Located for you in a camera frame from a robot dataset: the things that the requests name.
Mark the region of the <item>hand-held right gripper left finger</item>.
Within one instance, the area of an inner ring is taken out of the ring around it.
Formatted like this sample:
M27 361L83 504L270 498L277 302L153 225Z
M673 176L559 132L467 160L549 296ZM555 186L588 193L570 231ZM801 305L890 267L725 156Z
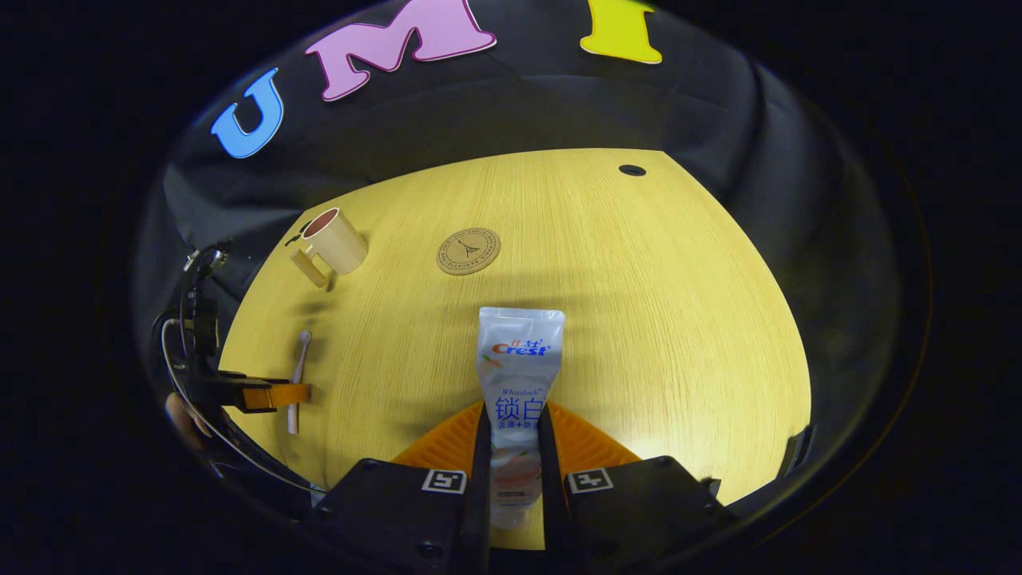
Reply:
M364 458L303 520L347 574L489 571L490 423L477 402L393 462Z

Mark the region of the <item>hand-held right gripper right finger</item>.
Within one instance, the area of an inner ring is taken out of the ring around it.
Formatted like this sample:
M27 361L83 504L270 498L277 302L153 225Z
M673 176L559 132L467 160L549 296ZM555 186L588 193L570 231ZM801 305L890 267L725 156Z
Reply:
M553 572L699 572L736 517L671 456L642 459L555 403L539 421Z

